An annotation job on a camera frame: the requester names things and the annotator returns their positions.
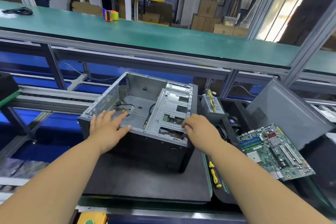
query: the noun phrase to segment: yellow and black wires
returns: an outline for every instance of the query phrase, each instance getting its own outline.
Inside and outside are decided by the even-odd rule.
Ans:
[[[206,93],[209,95],[210,104],[211,104],[213,112],[216,112],[215,104],[214,104],[213,97],[212,97],[212,92],[210,90],[206,90]]]

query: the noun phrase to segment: hand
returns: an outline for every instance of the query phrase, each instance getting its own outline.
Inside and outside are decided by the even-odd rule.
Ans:
[[[127,112],[111,121],[115,112],[115,110],[103,111],[98,117],[95,115],[92,117],[90,136],[87,140],[92,140],[95,144],[98,144],[101,154],[111,150],[131,129],[131,125],[128,125],[118,130],[121,121],[127,116]]]
[[[202,115],[191,115],[183,121],[182,127],[194,146],[208,156],[218,144],[224,142],[217,129]]]

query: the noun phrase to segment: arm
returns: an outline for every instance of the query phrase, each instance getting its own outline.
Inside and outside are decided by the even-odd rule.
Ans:
[[[99,156],[130,130],[130,126],[117,130],[127,113],[111,121],[114,112],[94,116],[87,140],[65,152],[0,205],[0,223],[68,223]]]
[[[222,140],[204,116],[193,114],[183,126],[192,143],[216,165],[248,223],[332,223],[240,150]]]

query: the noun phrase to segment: white wire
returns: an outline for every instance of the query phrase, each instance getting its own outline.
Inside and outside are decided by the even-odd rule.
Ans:
[[[236,84],[236,85],[233,85],[231,88],[233,88],[233,87],[241,87],[241,88],[243,88],[248,94],[250,94],[250,95],[253,96],[253,97],[256,97],[256,95],[251,94],[247,89],[245,89],[245,88],[244,88],[243,86],[241,86],[241,85]]]
[[[69,67],[71,67],[71,68],[72,68],[73,70],[75,70],[77,73],[83,74],[83,73],[79,72],[78,70],[76,70],[73,66],[69,65],[68,63],[66,63],[66,62],[62,62],[62,63],[67,64]],[[89,77],[89,76],[88,76],[88,78],[90,78],[90,79],[94,79],[94,80],[96,80],[96,81],[107,81],[107,80],[111,80],[111,79],[114,79],[114,78],[117,78],[117,77],[119,77],[119,76],[115,76],[115,77],[111,77],[111,78],[107,78],[107,79],[96,79],[96,78],[93,78],[93,77]]]

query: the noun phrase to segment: green circuit board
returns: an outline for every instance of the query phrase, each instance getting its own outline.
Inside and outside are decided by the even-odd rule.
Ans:
[[[276,124],[237,137],[242,151],[275,179],[293,180],[315,172]]]

